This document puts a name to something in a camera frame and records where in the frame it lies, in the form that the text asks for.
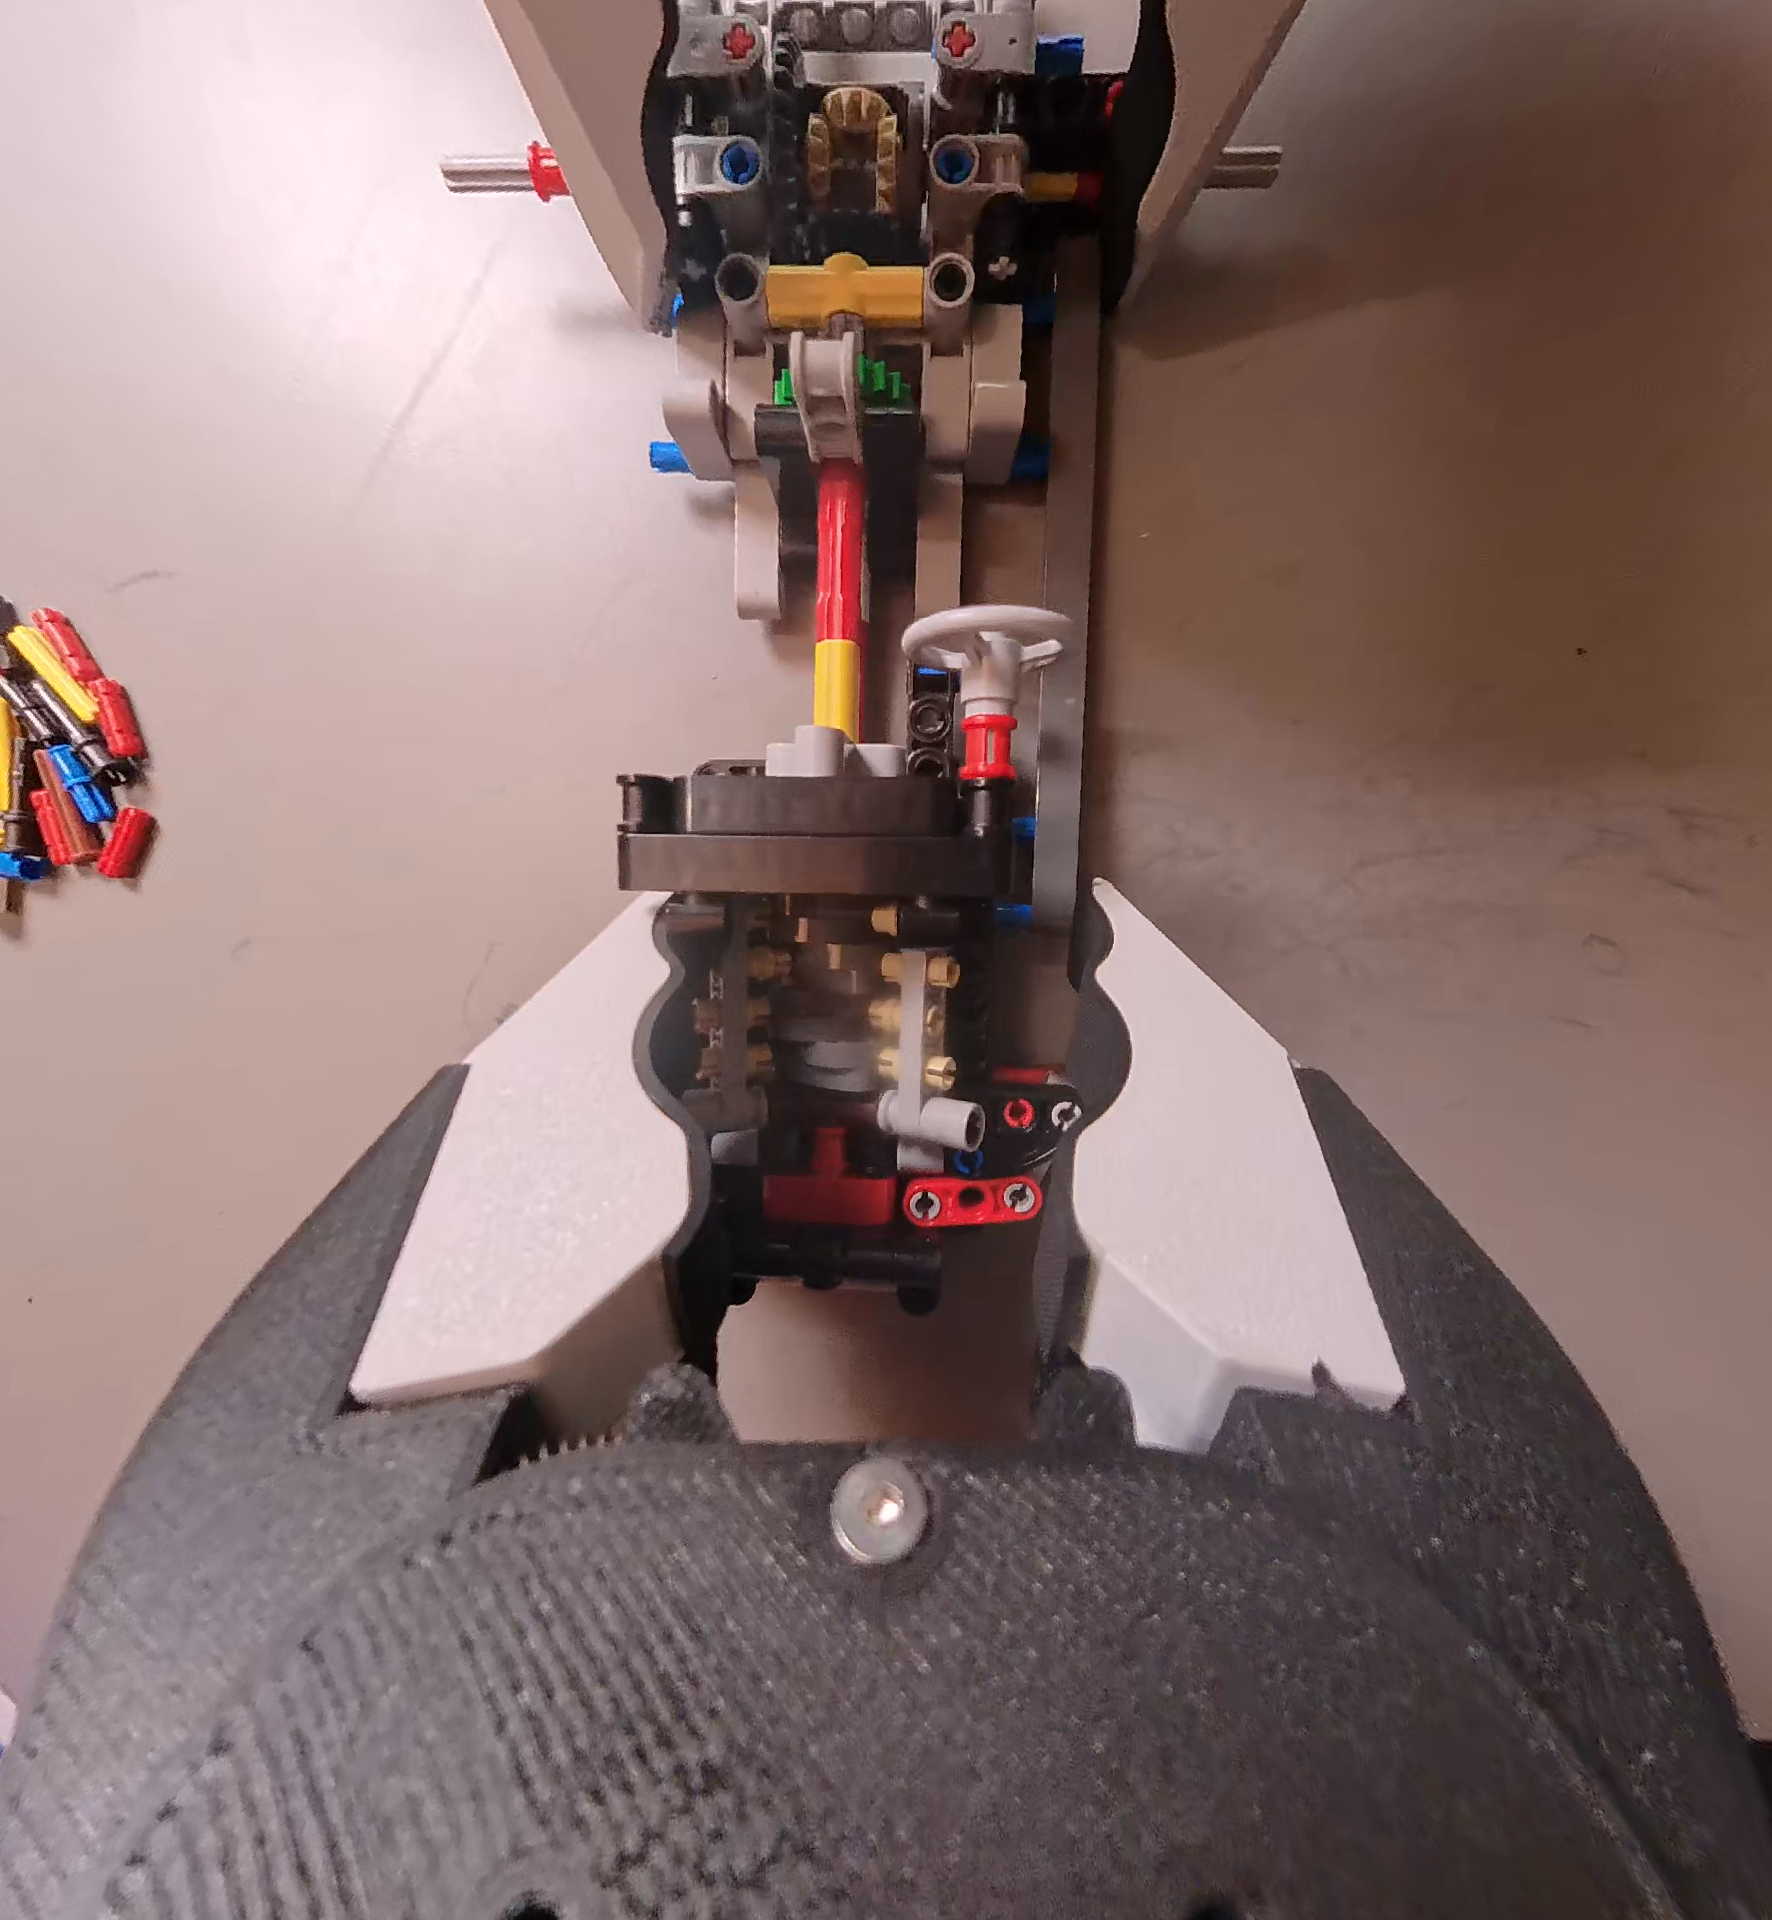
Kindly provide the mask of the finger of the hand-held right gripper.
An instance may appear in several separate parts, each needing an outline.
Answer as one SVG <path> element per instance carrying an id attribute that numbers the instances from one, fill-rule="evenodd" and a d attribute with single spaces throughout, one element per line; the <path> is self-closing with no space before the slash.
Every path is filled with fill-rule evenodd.
<path id="1" fill-rule="evenodd" d="M 663 101 L 673 5 L 490 2 L 490 20 L 586 230 L 641 323 L 653 323 L 673 217 Z"/>
<path id="2" fill-rule="evenodd" d="M 1101 309 L 1144 282 L 1300 12 L 1300 2 L 1138 5 L 1101 169 Z"/>

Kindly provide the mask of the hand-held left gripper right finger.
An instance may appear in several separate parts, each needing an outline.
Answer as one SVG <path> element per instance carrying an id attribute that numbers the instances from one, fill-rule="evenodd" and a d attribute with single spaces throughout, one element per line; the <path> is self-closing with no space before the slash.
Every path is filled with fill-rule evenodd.
<path id="1" fill-rule="evenodd" d="M 1040 1233 L 1040 1360 L 1207 1454 L 1245 1388 L 1387 1413 L 1405 1378 L 1293 1064 L 1108 881 L 1074 926 L 1079 1117 Z"/>

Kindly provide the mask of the lego technic car chassis model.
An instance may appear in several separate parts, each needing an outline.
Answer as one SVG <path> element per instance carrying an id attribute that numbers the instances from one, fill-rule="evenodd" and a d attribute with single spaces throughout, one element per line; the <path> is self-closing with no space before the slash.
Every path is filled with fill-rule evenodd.
<path id="1" fill-rule="evenodd" d="M 681 1334 L 761 1284 L 908 1313 L 954 1233 L 1032 1220 L 1078 1109 L 1001 1064 L 1006 926 L 1078 861 L 1101 169 L 1138 5 L 673 5 L 675 341 L 651 465 L 731 496 L 734 609 L 809 613 L 809 710 L 618 781 L 689 1036 L 651 1061 L 706 1148 Z M 573 202 L 551 143 L 453 195 Z"/>

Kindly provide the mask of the pile of small lego pins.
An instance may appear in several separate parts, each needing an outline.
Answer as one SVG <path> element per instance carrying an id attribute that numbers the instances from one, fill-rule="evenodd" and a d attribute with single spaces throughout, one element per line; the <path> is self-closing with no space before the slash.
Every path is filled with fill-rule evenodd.
<path id="1" fill-rule="evenodd" d="M 80 624 L 0 594 L 0 923 L 65 874 L 138 881 L 151 761 L 129 687 Z"/>

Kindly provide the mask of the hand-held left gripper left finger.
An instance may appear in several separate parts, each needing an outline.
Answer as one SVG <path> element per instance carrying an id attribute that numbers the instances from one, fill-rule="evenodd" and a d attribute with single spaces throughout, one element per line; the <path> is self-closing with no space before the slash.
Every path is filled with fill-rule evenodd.
<path id="1" fill-rule="evenodd" d="M 632 901 L 468 1055 L 354 1403 L 511 1385 L 548 1427 L 617 1427 L 678 1358 L 663 1258 L 692 1208 L 692 1146 L 639 1065 L 673 975 L 661 907 Z"/>

